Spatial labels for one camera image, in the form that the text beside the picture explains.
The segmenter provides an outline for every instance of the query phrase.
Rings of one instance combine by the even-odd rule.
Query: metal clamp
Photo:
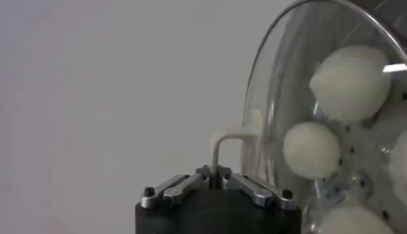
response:
[[[192,190],[200,189],[204,185],[204,179],[200,174],[194,174],[183,182],[172,188],[167,188],[164,191],[163,199],[166,199],[170,204],[177,205],[182,203],[183,198]]]
[[[169,187],[179,184],[185,180],[185,175],[176,175],[173,178],[165,181],[155,188],[146,188],[145,192],[141,195],[140,205],[146,209],[152,209],[156,207],[158,200],[163,196],[164,191]]]
[[[253,203],[261,207],[266,207],[269,202],[275,202],[277,206],[283,210],[294,210],[297,207],[290,191],[286,190],[286,194],[284,194],[284,192],[281,193],[276,187],[260,179],[232,174],[227,188],[242,190],[252,198]]]

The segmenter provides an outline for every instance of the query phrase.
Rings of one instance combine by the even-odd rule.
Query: gray wall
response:
[[[142,188],[209,162],[288,0],[0,1],[0,233],[134,232]],[[222,162],[238,170],[239,148]]]

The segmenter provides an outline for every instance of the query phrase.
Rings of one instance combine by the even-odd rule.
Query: ping pong ball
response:
[[[310,88],[328,117],[359,121],[372,117],[390,90],[386,55],[368,46],[349,46],[333,52],[318,68]]]
[[[320,234],[393,234],[378,216],[362,207],[339,207],[321,224]]]
[[[284,137],[283,154],[291,170],[307,179],[318,179],[338,170],[338,139],[320,123],[300,123]]]

